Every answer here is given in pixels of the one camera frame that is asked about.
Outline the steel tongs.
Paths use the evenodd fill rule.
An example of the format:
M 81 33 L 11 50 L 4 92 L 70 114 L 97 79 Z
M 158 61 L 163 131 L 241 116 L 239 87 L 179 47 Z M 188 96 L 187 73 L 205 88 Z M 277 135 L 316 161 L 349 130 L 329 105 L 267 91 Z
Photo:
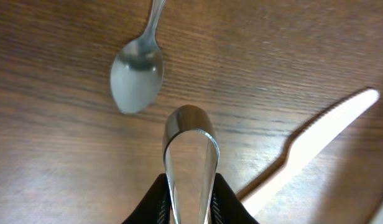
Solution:
M 193 105 L 177 108 L 166 121 L 162 150 L 174 222 L 212 223 L 219 146 L 207 113 Z

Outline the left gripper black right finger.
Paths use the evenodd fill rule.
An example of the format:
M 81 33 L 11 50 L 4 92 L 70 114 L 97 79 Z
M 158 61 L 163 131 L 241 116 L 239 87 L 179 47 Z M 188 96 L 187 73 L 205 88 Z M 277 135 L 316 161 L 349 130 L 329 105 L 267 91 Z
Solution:
M 216 173 L 210 202 L 212 224 L 259 224 L 237 199 L 224 177 Z

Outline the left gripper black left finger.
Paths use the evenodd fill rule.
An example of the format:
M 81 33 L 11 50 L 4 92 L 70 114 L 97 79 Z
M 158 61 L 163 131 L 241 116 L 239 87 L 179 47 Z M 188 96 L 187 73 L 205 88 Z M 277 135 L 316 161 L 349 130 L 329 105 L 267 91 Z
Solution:
M 166 174 L 159 174 L 134 211 L 122 224 L 169 224 L 170 193 Z

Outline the small steel teaspoon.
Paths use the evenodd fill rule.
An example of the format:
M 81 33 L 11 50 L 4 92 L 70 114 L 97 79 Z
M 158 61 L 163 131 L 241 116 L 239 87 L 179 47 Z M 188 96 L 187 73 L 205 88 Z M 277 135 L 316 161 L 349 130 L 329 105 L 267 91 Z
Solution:
M 148 107 L 157 97 L 164 79 L 164 59 L 155 32 L 165 0 L 153 0 L 143 34 L 126 44 L 111 67 L 110 89 L 113 100 L 124 114 Z

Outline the white plastic knife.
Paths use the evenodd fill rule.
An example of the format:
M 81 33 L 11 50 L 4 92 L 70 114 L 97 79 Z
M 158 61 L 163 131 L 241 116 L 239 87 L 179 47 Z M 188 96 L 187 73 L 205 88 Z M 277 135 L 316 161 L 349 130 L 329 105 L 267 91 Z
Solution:
M 262 181 L 240 197 L 247 212 L 254 216 L 271 198 L 315 156 L 380 98 L 379 90 L 365 88 L 332 104 L 318 114 L 285 147 L 283 162 Z

